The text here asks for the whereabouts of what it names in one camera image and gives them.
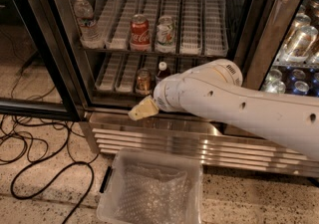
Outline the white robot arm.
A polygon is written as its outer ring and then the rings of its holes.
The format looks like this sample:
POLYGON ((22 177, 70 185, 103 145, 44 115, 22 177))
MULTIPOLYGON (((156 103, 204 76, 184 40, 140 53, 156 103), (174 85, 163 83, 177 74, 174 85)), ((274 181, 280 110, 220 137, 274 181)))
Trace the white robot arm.
POLYGON ((239 68, 226 59, 164 78, 129 117, 138 120, 159 111, 231 124, 319 160, 319 99, 246 89, 239 68))

